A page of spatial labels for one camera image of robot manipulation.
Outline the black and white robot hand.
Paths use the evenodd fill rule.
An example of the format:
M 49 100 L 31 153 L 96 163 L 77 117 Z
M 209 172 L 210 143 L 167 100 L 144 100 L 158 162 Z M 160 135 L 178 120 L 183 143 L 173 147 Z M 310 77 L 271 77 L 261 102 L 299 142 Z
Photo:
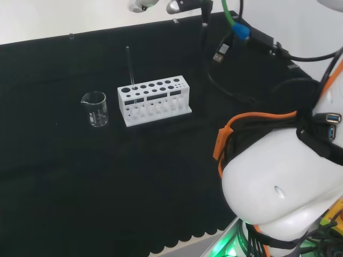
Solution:
M 159 0 L 132 0 L 128 2 L 128 9 L 134 13 L 142 13 L 155 6 Z M 166 6 L 168 14 L 177 14 L 201 8 L 201 1 L 170 0 Z

